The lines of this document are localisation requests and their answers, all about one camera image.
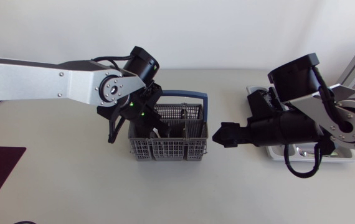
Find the dishwasher cutlery basket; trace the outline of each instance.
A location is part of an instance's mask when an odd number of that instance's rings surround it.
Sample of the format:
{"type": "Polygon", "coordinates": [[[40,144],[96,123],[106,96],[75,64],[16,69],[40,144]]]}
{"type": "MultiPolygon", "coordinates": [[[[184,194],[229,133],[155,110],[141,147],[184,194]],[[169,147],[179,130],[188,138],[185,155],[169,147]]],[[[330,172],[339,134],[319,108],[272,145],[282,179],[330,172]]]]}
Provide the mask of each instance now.
{"type": "Polygon", "coordinates": [[[207,153],[207,112],[206,93],[182,90],[164,90],[163,96],[183,96],[202,99],[202,104],[156,104],[155,110],[161,115],[161,121],[171,127],[167,138],[158,138],[153,133],[143,133],[129,125],[128,138],[131,153],[137,161],[200,161],[207,153]]]}

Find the white table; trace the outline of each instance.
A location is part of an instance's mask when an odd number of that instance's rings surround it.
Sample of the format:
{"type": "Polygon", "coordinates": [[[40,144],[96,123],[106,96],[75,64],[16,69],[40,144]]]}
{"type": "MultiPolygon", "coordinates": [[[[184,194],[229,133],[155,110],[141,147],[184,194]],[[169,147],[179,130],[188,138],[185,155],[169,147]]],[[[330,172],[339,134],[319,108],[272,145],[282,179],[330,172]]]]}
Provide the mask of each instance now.
{"type": "Polygon", "coordinates": [[[0,190],[0,223],[355,223],[355,163],[322,164],[299,179],[265,148],[212,142],[221,121],[246,125],[245,87],[269,85],[267,73],[159,71],[164,90],[208,93],[209,153],[201,162],[137,162],[128,123],[108,144],[108,121],[95,106],[0,103],[0,146],[27,148],[0,190]]]}

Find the robotic arm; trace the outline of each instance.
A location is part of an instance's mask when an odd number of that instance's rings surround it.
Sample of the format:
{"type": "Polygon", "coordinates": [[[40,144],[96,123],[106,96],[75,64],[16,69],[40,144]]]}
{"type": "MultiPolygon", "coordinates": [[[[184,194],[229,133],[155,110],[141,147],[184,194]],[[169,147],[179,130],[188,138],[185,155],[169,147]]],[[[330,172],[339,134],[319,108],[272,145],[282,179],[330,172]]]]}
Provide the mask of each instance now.
{"type": "Polygon", "coordinates": [[[158,62],[140,47],[127,57],[99,57],[59,65],[0,58],[0,100],[68,98],[97,105],[97,113],[110,121],[109,143],[114,143],[126,119],[149,131],[156,128],[165,136],[170,128],[154,111],[162,95],[161,87],[153,80],[158,69],[158,62]],[[114,67],[98,63],[103,60],[114,67]],[[120,69],[115,60],[127,63],[120,69]]]}
{"type": "Polygon", "coordinates": [[[271,71],[268,77],[275,87],[248,96],[253,116],[247,127],[222,123],[213,141],[224,147],[286,145],[287,167],[302,178],[314,175],[322,156],[337,145],[355,149],[355,90],[341,85],[327,88],[317,64],[316,54],[309,54],[271,71]],[[298,173],[291,168],[288,145],[304,142],[317,142],[315,166],[311,172],[298,173]]]}

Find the basket handle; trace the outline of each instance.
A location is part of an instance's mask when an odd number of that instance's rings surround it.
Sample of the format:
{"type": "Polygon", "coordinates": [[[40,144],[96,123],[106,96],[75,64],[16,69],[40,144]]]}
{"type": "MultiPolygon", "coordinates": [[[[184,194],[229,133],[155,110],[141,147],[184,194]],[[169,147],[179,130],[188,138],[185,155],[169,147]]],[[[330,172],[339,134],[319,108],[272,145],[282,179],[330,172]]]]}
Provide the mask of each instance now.
{"type": "Polygon", "coordinates": [[[183,96],[202,99],[204,105],[204,122],[208,120],[208,94],[188,90],[163,90],[162,96],[183,96]]]}

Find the gray plastic basket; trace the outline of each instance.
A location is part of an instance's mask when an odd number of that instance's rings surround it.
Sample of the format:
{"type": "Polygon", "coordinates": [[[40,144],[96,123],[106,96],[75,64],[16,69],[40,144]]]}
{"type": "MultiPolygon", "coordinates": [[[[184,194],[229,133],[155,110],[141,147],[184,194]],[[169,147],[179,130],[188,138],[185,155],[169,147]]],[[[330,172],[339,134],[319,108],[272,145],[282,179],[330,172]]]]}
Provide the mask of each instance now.
{"type": "Polygon", "coordinates": [[[200,161],[207,153],[207,108],[208,97],[195,91],[164,90],[163,96],[201,98],[201,104],[157,104],[155,110],[161,121],[171,127],[168,138],[157,138],[150,133],[141,133],[130,123],[128,138],[131,153],[137,161],[200,161]]]}

